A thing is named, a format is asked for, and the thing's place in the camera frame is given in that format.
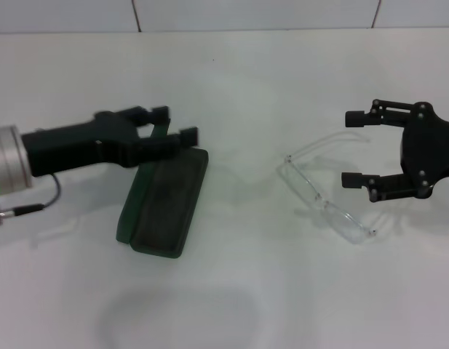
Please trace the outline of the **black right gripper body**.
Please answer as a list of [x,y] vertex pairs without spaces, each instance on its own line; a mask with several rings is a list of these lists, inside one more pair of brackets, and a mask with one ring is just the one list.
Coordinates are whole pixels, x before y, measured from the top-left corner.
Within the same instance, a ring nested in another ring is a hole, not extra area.
[[449,121],[430,103],[418,102],[411,109],[402,133],[401,166],[419,199],[430,197],[433,187],[449,177]]

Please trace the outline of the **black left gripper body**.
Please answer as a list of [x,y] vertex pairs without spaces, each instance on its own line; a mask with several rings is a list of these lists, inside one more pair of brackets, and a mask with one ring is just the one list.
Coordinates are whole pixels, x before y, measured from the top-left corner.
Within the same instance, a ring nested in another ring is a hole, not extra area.
[[93,119],[22,135],[34,177],[93,164],[132,167],[130,150],[145,125],[144,110],[101,111]]

